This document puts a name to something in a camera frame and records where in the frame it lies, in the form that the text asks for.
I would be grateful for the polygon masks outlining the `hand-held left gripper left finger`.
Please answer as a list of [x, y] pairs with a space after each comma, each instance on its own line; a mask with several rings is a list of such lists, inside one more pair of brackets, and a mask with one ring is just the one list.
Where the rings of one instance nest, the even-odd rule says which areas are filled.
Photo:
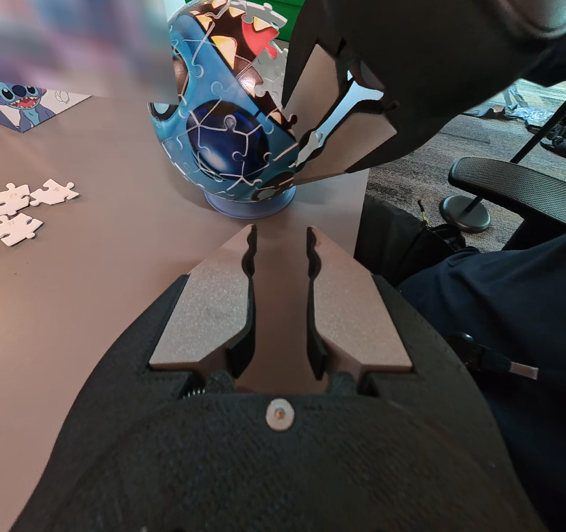
[[155, 370], [237, 379], [255, 352], [257, 228], [246, 225], [194, 267], [149, 360]]

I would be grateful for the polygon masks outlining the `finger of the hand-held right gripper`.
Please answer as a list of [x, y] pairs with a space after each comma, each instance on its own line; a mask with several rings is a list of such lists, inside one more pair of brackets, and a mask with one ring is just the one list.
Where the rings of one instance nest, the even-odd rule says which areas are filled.
[[382, 114], [383, 108], [381, 100], [367, 99], [355, 104], [324, 141], [322, 152], [295, 173], [294, 185], [343, 175], [353, 164], [392, 138], [396, 130]]
[[287, 116], [297, 117], [293, 125], [295, 139], [299, 141], [318, 129], [328, 113], [337, 110], [338, 118], [343, 118], [348, 108], [337, 105], [350, 85], [350, 72], [339, 76], [336, 59], [315, 44], [285, 108]]

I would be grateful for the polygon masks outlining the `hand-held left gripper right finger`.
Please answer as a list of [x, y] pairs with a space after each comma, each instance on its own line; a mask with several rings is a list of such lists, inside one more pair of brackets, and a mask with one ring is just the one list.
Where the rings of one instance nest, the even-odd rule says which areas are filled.
[[307, 256], [307, 354], [315, 378], [411, 372], [371, 272], [316, 227], [307, 229]]

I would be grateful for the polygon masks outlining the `white puzzle piece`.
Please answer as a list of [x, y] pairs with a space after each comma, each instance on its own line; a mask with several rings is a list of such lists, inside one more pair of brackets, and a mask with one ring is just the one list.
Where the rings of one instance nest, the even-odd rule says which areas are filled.
[[323, 145], [323, 139], [324, 133], [319, 132], [318, 130], [313, 130], [310, 132], [306, 144], [300, 149], [298, 158], [295, 161], [295, 168], [297, 170], [299, 169], [299, 167], [301, 167], [301, 165], [303, 165], [303, 163], [308, 160], [308, 158], [314, 151], [316, 151]]
[[14, 246], [25, 239], [33, 239], [36, 230], [42, 225], [42, 221], [24, 213], [18, 213], [13, 217], [1, 215], [1, 241], [6, 246]]
[[27, 184], [16, 186], [7, 183], [1, 192], [1, 216], [14, 216], [30, 205], [30, 190]]
[[30, 206], [39, 206], [40, 204], [55, 205], [63, 203], [67, 200], [80, 196], [80, 193], [74, 191], [74, 183], [67, 182], [61, 185], [53, 179], [48, 179], [43, 188], [36, 189], [30, 193]]

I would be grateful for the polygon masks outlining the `blue cartoon puzzle ball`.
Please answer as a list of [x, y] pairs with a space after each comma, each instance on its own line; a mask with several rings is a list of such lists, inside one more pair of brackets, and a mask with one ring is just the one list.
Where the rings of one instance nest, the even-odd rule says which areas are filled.
[[268, 4], [192, 0], [169, 19], [177, 104], [149, 103], [156, 136], [210, 196], [255, 203], [294, 186], [297, 117], [282, 109], [287, 20]]

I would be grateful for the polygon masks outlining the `person's right forearm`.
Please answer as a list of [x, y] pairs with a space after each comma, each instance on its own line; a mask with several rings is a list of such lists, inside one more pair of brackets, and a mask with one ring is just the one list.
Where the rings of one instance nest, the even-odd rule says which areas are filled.
[[565, 81], [565, 37], [546, 52], [533, 69], [521, 77], [543, 87]]

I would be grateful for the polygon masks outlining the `cartoon printed puzzle box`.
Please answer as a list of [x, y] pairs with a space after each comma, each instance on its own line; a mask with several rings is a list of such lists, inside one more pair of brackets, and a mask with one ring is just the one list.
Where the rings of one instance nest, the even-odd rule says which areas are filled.
[[1, 82], [1, 126], [24, 133], [87, 98], [89, 95]]

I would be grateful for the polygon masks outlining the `black bag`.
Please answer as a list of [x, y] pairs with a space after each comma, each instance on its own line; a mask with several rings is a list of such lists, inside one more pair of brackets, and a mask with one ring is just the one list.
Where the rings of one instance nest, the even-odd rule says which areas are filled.
[[431, 227], [386, 201], [364, 196], [354, 259], [392, 286], [465, 248], [456, 226]]

